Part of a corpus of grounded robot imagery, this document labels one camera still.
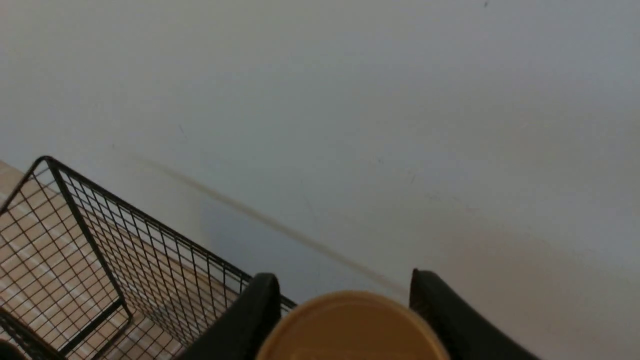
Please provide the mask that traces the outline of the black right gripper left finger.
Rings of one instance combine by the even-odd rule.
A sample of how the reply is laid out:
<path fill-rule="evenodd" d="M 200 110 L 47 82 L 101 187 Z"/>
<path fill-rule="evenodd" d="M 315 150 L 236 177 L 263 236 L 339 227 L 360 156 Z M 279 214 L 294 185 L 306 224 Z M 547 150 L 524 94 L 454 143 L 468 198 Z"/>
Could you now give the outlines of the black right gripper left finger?
<path fill-rule="evenodd" d="M 281 288 L 272 273 L 258 273 L 237 300 L 178 360 L 254 360 L 281 321 Z"/>

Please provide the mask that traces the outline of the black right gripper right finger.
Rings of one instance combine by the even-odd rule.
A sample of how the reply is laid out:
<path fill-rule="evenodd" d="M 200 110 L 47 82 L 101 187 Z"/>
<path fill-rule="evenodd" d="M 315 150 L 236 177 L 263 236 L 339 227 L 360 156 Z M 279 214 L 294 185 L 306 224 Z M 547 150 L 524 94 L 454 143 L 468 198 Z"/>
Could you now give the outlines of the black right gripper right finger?
<path fill-rule="evenodd" d="M 434 330 L 453 360 L 537 360 L 478 313 L 435 272 L 414 269 L 409 307 Z"/>

